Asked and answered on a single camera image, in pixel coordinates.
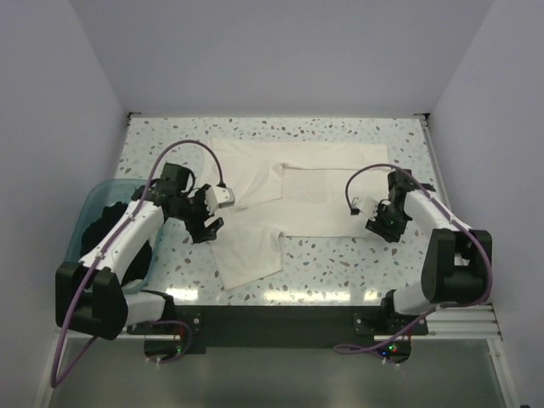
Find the white t-shirt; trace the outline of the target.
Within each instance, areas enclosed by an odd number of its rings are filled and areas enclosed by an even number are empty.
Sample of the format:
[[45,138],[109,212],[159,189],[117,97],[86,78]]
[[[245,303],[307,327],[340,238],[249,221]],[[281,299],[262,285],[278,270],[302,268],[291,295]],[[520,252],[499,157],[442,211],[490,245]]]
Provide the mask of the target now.
[[384,144],[214,138],[210,146],[235,195],[235,205],[218,213],[224,226],[211,244],[227,289],[280,271],[282,236],[369,236],[366,215],[351,215],[345,198],[379,201],[388,193],[383,169],[349,181],[363,167],[388,162]]

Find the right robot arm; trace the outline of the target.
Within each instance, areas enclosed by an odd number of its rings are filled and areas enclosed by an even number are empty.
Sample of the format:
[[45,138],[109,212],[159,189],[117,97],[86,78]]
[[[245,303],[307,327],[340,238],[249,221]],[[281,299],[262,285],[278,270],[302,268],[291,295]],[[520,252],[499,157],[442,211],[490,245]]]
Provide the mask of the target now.
[[462,222],[433,186],[397,168],[388,175],[388,198],[375,205],[365,227],[388,243],[398,243],[409,222],[428,237],[428,249],[419,280],[388,292],[381,301],[378,322],[390,334],[405,328],[409,316],[485,303],[493,285],[490,233]]

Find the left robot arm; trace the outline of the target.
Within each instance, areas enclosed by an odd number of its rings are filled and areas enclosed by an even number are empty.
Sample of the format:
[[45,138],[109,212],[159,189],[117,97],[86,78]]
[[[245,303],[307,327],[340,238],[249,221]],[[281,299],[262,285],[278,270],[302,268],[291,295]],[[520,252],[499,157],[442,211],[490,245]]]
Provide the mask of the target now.
[[55,319],[63,332],[73,330],[113,340],[129,326],[145,324],[157,333],[176,323],[173,297],[157,291],[128,289],[125,276],[133,266],[146,273],[142,256],[171,218],[181,221],[192,241],[213,241],[224,221],[215,214],[235,204],[225,182],[196,188],[194,173],[168,163],[159,178],[139,187],[127,204],[107,207],[107,231],[76,262],[62,263],[55,273]]

